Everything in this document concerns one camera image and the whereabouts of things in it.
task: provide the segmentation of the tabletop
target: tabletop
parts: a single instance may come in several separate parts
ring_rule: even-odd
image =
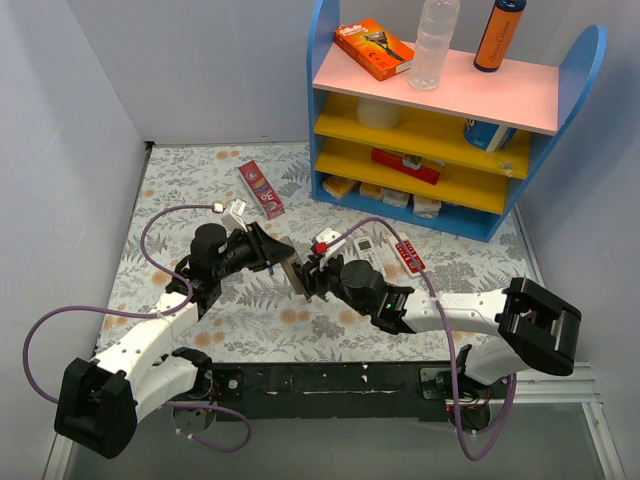
[[[255,160],[280,195],[285,214],[267,220],[242,183],[237,167]],[[317,202],[310,197],[309,147],[306,143],[243,146],[154,148],[134,209],[109,307],[149,312],[169,282],[169,275],[148,264],[138,247],[140,233],[158,211],[180,204],[211,204],[236,197],[247,202],[246,223],[257,221],[274,238],[289,236],[304,258],[311,239],[326,227],[344,232],[370,215]],[[204,210],[174,212],[160,219],[147,238],[151,255],[175,266],[189,253],[195,229],[218,219]],[[422,256],[439,292],[483,292],[501,288],[514,276],[531,277],[527,251],[510,215],[489,243],[481,243],[391,220],[407,233]],[[409,278],[386,244],[385,227],[367,224],[352,238],[373,240],[386,280],[424,288]],[[346,259],[356,258],[348,242]],[[117,342],[139,320],[107,315],[97,351]],[[455,332],[456,350],[487,340],[484,335]],[[444,332],[392,336],[373,327],[333,296],[307,303],[294,294],[278,266],[236,273],[222,283],[222,295],[196,325],[171,347],[204,351],[214,362],[409,361],[448,358]]]

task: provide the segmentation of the shelf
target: shelf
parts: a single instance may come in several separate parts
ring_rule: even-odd
[[[518,130],[508,148],[487,153],[470,145],[464,138],[463,118],[405,108],[402,122],[396,128],[374,130],[358,122],[357,104],[357,97],[332,93],[316,122],[315,133],[498,175],[527,178],[529,132]]]
[[[473,58],[450,50],[438,88],[420,91],[407,82],[408,71],[379,82],[332,44],[313,87],[547,135],[558,131],[558,68],[504,60],[498,71],[484,73]]]
[[[406,208],[393,207],[382,203],[380,200],[362,197],[357,192],[351,192],[341,200],[337,200],[322,190],[321,187],[317,190],[316,198],[323,202],[362,210],[374,215],[382,215],[383,217],[393,218],[402,222],[433,228],[434,230],[473,238],[474,240],[483,242],[488,240],[491,227],[499,218],[497,215],[491,213],[448,204],[442,206],[436,218],[420,218],[413,215],[413,207],[411,204]]]
[[[315,169],[486,212],[505,208],[507,177],[447,165],[438,184],[430,185],[374,162],[371,147],[336,138],[327,138]]]

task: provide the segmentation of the remote control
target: remote control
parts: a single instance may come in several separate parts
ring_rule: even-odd
[[[399,232],[398,235],[404,241],[404,244],[407,246],[407,248],[409,249],[411,254],[415,257],[415,259],[420,262],[420,267],[422,267],[423,270],[426,270],[427,267],[422,261],[422,258],[420,258],[420,255],[418,255],[416,250],[413,248],[413,245],[411,245],[411,242],[409,241],[409,237],[407,237],[407,234],[404,232]],[[398,243],[398,241],[396,240],[396,237],[392,236],[387,238],[387,242],[391,246],[391,250],[393,250],[393,253],[395,254],[395,256],[398,258],[398,261],[404,267],[405,271],[407,272],[407,275],[409,275],[410,277],[419,276],[420,271],[415,265],[413,265],[413,263],[411,262],[411,258],[409,257],[409,255],[407,255],[407,252],[405,252],[404,248],[402,248],[402,246]]]
[[[370,237],[360,237],[354,240],[354,245],[356,247],[356,253],[358,254],[358,258],[360,260],[366,260],[371,264],[374,270],[379,271],[382,274],[382,277],[386,277],[387,274],[384,271],[384,266],[380,261],[380,257],[376,253],[373,248],[373,242]]]

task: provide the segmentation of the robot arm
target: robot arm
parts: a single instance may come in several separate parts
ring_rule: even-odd
[[[176,266],[193,287],[192,303],[168,317],[159,314],[137,324],[89,362],[76,359],[67,367],[56,412],[58,433],[113,458],[154,409],[180,394],[201,398],[210,393],[215,388],[212,361],[204,353],[183,347],[171,356],[162,355],[211,308],[221,294],[221,281],[243,268],[257,272],[281,264],[296,293],[308,300],[326,299],[332,293],[390,334],[442,328],[427,292],[386,283],[366,261],[345,264],[340,255],[345,242],[327,246],[337,232],[321,232],[303,263],[286,237],[285,243],[279,242],[258,224],[245,226],[237,218],[232,225],[238,228],[228,238],[221,225],[199,227],[191,254]],[[176,279],[165,291],[158,312],[182,303],[186,295],[185,285]],[[457,374],[484,386],[527,368],[553,375],[572,373],[580,312],[534,282],[515,278],[505,290],[446,293],[439,300],[453,330],[501,337],[464,347],[458,372],[443,375]],[[158,358],[162,363],[156,365]]]

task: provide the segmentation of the clear plastic bottle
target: clear plastic bottle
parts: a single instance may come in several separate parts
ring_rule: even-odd
[[[460,12],[460,0],[426,0],[422,7],[409,84],[419,90],[433,90],[440,83]]]

